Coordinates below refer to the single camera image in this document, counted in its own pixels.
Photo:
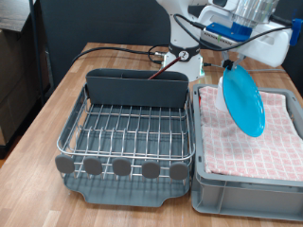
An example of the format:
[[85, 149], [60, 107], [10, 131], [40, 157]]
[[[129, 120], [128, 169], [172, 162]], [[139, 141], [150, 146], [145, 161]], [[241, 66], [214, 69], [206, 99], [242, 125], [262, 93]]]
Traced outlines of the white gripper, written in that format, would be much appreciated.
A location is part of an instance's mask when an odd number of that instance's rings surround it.
[[234, 66], [246, 57], [273, 67], [281, 65], [293, 43], [293, 23], [287, 26], [271, 19], [273, 7], [236, 5], [233, 9], [211, 5], [198, 19], [205, 28], [201, 40], [222, 51], [222, 67], [231, 70], [233, 62], [227, 51], [239, 53]]

